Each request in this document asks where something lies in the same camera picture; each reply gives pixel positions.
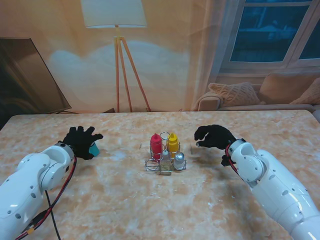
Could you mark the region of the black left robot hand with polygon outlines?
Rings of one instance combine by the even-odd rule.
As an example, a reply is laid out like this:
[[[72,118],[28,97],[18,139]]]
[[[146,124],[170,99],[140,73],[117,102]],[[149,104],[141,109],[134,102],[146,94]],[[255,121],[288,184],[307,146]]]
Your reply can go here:
[[[91,160],[100,153],[95,142],[104,137],[101,133],[93,134],[94,131],[93,126],[90,126],[87,130],[84,130],[83,126],[73,126],[62,142],[72,148],[77,158]]]

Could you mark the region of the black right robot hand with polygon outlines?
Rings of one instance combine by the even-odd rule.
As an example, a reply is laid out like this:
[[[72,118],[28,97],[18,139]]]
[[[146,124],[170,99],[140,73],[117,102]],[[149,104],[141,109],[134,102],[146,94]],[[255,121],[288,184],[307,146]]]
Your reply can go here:
[[[198,147],[225,150],[229,144],[237,139],[224,126],[213,124],[198,127],[194,133],[194,140]]]

